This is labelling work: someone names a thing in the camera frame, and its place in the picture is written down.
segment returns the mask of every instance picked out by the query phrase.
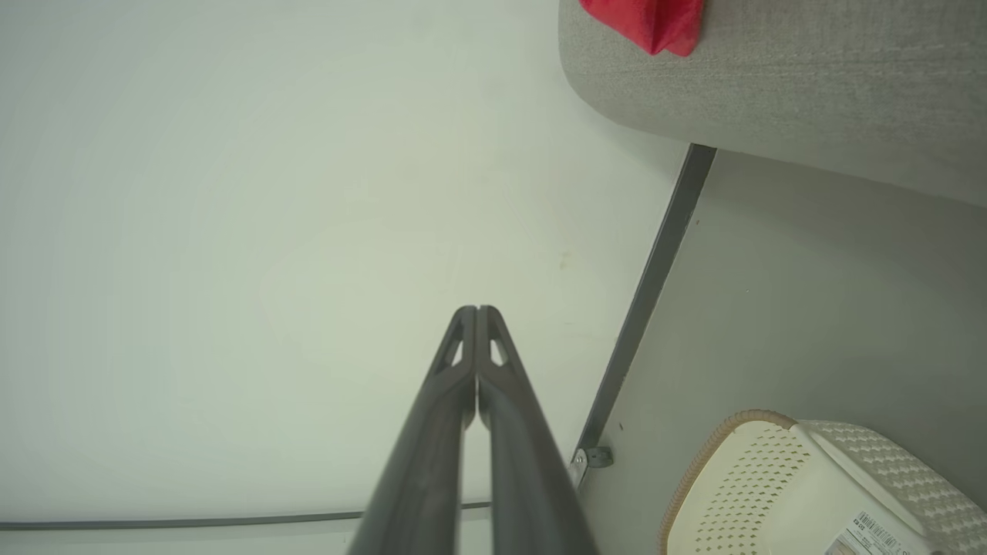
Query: barcode sticker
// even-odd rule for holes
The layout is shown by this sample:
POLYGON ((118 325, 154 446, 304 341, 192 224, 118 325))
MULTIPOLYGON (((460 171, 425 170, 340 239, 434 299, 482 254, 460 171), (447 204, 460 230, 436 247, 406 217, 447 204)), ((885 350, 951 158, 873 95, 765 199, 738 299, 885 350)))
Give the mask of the barcode sticker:
POLYGON ((873 515, 861 511, 842 530, 826 550, 825 555, 919 555, 902 545, 873 515))

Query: white laundry basket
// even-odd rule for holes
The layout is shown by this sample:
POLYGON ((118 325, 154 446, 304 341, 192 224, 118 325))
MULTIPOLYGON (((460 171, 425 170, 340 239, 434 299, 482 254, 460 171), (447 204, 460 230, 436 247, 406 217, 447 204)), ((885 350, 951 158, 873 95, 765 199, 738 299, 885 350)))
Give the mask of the white laundry basket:
POLYGON ((689 466, 665 555, 987 553, 987 515, 877 432, 744 411, 689 466))

